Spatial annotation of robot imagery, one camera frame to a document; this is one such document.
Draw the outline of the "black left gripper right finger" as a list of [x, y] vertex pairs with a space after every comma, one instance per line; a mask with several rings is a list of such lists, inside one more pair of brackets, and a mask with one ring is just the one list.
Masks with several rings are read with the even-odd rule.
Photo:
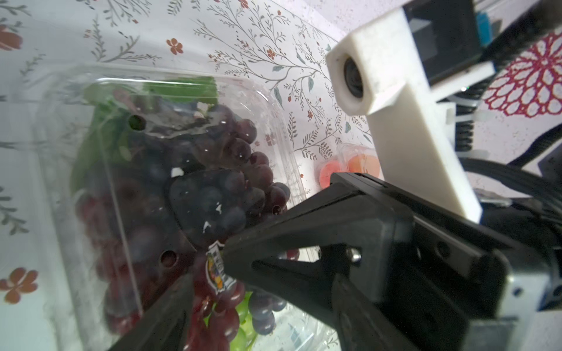
[[342, 350], [418, 349], [378, 307], [339, 273], [332, 283], [332, 310]]

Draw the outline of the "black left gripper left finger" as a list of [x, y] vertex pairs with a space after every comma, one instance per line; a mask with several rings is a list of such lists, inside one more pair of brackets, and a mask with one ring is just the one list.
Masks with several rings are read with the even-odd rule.
[[133, 330], [118, 340], [111, 349], [183, 350], [190, 329], [194, 296], [193, 276], [180, 276]]

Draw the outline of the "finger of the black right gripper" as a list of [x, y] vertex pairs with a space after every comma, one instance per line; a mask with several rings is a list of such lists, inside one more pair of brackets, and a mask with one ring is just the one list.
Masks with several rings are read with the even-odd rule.
[[334, 177], [287, 212], [228, 239], [225, 273], [333, 326], [338, 276], [387, 303], [411, 243], [412, 210], [373, 177]]

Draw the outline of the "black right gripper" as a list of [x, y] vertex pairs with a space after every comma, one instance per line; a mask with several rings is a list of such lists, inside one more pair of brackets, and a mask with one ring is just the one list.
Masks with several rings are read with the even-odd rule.
[[552, 263], [533, 247], [391, 184], [336, 173], [412, 216], [412, 239], [395, 264], [382, 310], [420, 350], [521, 350], [550, 293]]

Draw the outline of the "single round fruit sticker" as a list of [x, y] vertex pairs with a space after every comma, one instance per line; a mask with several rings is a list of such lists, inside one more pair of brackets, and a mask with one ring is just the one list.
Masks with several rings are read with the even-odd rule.
[[222, 258], [223, 248], [224, 244], [215, 241], [206, 251], [205, 277], [216, 295], [230, 290], [237, 283], [236, 279], [225, 273], [225, 263]]

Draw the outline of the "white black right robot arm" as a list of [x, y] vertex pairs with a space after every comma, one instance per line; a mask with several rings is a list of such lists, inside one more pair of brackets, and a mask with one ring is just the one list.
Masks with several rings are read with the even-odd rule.
[[228, 240], [227, 275], [334, 328], [343, 350], [519, 350], [561, 305], [561, 184], [461, 158], [402, 9], [326, 57], [338, 105], [364, 115], [383, 179], [329, 186]]

